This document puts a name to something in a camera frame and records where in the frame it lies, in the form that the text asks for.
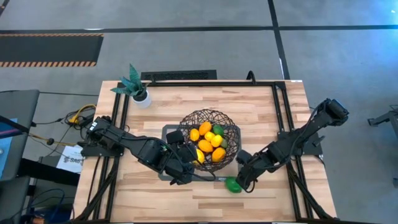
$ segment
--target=floor mat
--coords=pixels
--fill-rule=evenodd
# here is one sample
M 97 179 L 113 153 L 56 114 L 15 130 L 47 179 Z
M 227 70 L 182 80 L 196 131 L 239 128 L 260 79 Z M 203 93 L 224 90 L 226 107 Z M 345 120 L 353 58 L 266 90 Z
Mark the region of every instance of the floor mat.
M 217 70 L 142 72 L 141 80 L 216 80 Z
M 92 67 L 104 34 L 0 34 L 0 67 Z

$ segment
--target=wire basket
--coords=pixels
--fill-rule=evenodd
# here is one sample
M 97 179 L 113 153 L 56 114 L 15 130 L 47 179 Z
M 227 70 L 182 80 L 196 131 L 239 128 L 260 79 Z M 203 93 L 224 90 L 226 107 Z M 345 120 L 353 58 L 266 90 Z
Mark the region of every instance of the wire basket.
M 241 145 L 241 138 L 239 136 L 238 127 L 228 116 L 222 112 L 209 109 L 194 111 L 190 115 L 184 117 L 178 126 L 178 130 L 182 132 L 186 142 L 192 142 L 190 140 L 191 129 L 199 129 L 200 125 L 205 121 L 210 122 L 212 127 L 216 124 L 220 125 L 224 129 L 223 139 L 228 143 L 228 147 L 225 149 L 226 154 L 222 161 L 213 162 L 211 161 L 211 153 L 203 152 L 205 155 L 205 161 L 203 164 L 200 165 L 194 163 L 195 168 L 198 170 L 214 172 L 224 168 L 232 162 L 236 153 L 238 153 L 239 146 Z M 200 136 L 200 139 L 193 143 L 197 146 L 198 142 L 202 139 L 204 139 L 204 137 Z

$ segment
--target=orange fruit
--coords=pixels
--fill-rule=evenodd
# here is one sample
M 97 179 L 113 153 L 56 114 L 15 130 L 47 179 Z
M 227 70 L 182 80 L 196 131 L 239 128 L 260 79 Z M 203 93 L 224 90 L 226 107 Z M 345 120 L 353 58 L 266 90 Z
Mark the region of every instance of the orange fruit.
M 213 146 L 211 146 L 211 143 L 206 140 L 200 140 L 198 147 L 203 152 L 213 152 Z
M 199 139 L 199 131 L 197 129 L 192 129 L 189 133 L 189 137 L 192 141 L 197 141 Z
M 224 159 L 226 154 L 225 149 L 223 149 L 222 147 L 218 147 L 216 150 L 214 150 L 214 152 L 211 155 L 211 161 L 213 162 L 220 162 Z
M 211 131 L 211 124 L 208 121 L 203 122 L 199 127 L 199 134 L 204 136 L 208 131 Z

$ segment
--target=white pot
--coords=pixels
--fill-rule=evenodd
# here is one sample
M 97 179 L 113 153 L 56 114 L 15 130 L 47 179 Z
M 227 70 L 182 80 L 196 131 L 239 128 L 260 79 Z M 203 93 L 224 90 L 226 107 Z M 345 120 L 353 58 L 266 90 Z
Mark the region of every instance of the white pot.
M 142 101 L 136 101 L 133 97 L 131 97 L 133 102 L 138 106 L 138 108 L 141 108 L 141 109 L 147 108 L 152 103 L 149 92 L 148 92 L 148 90 L 146 90 L 146 91 L 147 91 L 147 98 L 145 98 Z

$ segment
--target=green leaves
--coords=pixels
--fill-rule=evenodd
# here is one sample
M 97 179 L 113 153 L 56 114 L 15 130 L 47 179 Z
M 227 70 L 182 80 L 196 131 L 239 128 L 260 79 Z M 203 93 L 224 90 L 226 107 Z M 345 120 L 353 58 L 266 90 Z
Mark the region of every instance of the green leaves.
M 137 70 L 130 64 L 130 80 L 125 77 L 121 77 L 120 80 L 122 81 L 124 88 L 113 88 L 111 91 L 119 94 L 126 94 L 130 96 L 137 96 L 141 94 L 143 91 L 146 90 L 142 86 L 141 78 L 138 75 Z

